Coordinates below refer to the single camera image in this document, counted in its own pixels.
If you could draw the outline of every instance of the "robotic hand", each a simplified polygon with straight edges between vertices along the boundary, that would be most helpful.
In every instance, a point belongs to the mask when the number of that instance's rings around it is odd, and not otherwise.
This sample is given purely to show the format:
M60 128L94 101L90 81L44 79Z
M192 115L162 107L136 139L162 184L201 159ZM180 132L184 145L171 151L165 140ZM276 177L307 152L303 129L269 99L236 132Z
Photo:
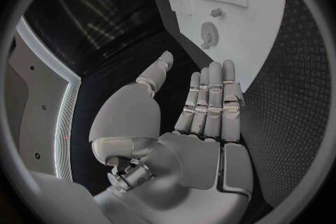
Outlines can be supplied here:
M96 199L105 212L125 204L150 223L237 223L251 197L253 176L239 143L244 102L234 64L212 62L193 73L175 130L159 137L160 108L153 96L172 63L171 53L164 52L97 114L92 150L113 168L111 187ZM126 169L118 167L122 159L130 160ZM111 220L121 221L115 213Z

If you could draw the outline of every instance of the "perforated panel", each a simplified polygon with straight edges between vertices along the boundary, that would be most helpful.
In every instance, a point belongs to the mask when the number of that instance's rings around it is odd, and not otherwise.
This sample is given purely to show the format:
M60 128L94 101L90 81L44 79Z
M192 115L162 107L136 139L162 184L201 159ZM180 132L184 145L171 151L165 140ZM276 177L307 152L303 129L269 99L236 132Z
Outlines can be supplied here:
M302 0L286 0L274 46L244 98L241 132L264 198L275 207L308 170L329 113L323 40Z

